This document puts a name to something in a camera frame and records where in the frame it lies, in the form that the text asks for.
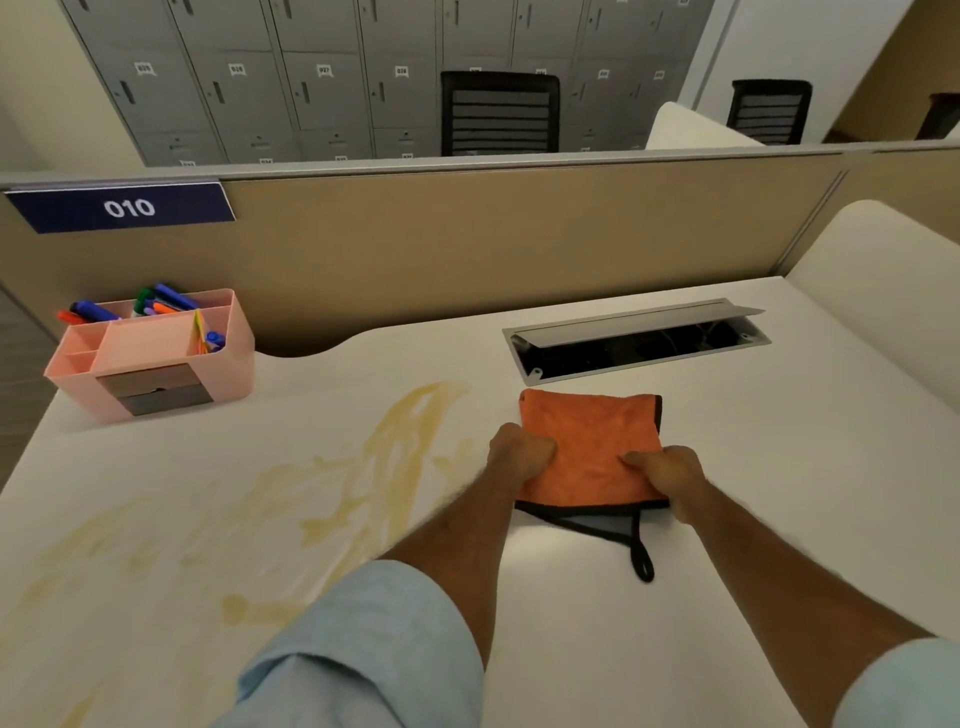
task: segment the pink desk organizer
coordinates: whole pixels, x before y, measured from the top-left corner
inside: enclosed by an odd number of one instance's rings
[[[227,338],[196,353],[193,311],[130,318],[134,301],[100,305],[117,321],[66,330],[44,375],[104,422],[194,404],[240,400],[253,389],[253,332],[233,291],[188,293],[206,330]]]

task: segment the beige partition panel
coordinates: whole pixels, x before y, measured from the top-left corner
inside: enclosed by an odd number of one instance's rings
[[[873,152],[830,195],[779,268],[786,273],[837,212],[857,200],[879,200],[960,243],[960,148]]]
[[[236,289],[265,352],[389,324],[767,275],[841,156],[226,182],[234,223],[37,235],[0,276],[51,330],[157,280]]]

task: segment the light blue shirt sleeve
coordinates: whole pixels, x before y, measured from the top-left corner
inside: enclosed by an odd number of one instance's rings
[[[960,726],[960,645],[939,638],[896,647],[851,685],[833,728]]]
[[[450,598],[373,561],[260,651],[212,728],[477,728],[482,704],[480,653]]]

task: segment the black office chair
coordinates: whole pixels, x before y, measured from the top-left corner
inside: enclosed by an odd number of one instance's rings
[[[807,81],[734,81],[727,126],[764,144],[800,144],[811,98]]]
[[[560,80],[534,73],[445,71],[444,157],[560,149]]]
[[[944,139],[960,124],[960,93],[934,93],[918,139]]]

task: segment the microfiber towel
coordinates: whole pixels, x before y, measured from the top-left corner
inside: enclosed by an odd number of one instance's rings
[[[619,455],[662,450],[662,398],[527,389],[519,405],[523,428],[552,437],[557,453],[543,473],[523,485],[517,510],[629,546],[636,575],[652,581],[653,564],[639,536],[640,511],[668,507],[669,500]]]

